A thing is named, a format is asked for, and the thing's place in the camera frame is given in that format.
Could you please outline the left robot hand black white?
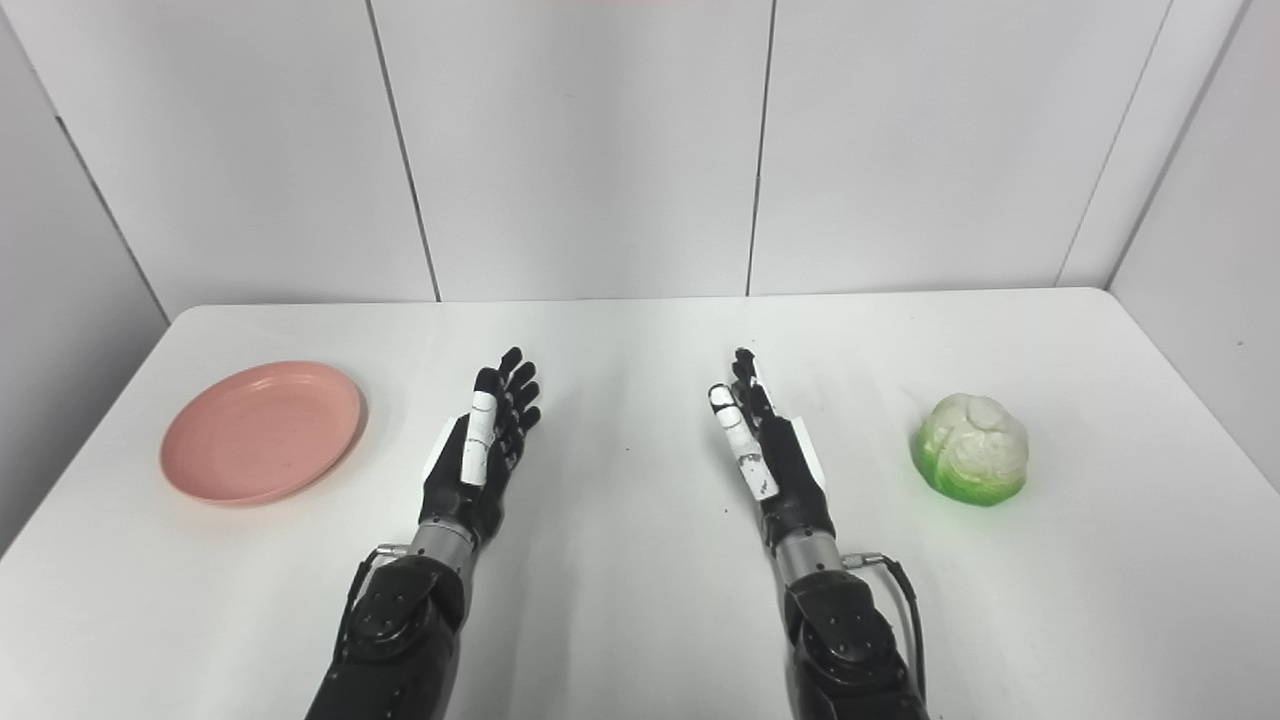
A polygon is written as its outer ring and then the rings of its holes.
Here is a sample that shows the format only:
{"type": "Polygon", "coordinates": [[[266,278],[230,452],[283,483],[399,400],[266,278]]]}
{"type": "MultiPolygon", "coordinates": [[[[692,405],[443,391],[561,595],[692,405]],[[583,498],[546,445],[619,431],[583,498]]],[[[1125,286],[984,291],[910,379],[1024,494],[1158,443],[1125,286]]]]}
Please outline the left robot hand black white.
{"type": "Polygon", "coordinates": [[[532,428],[541,420],[538,368],[521,347],[477,372],[471,405],[445,423],[422,483],[419,523],[461,529],[475,547],[492,541],[506,516],[506,492],[532,428]]]}

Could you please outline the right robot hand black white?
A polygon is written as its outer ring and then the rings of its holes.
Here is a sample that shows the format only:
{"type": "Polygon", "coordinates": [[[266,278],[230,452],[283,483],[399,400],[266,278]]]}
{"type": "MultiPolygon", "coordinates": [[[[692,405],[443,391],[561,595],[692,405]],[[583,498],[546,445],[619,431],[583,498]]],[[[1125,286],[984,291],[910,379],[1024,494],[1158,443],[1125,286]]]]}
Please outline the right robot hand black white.
{"type": "Polygon", "coordinates": [[[777,410],[750,348],[735,350],[731,372],[733,380],[712,386],[707,397],[756,502],[765,547],[776,550],[797,533],[835,537],[826,491],[812,461],[812,445],[801,438],[800,419],[777,410]]]}

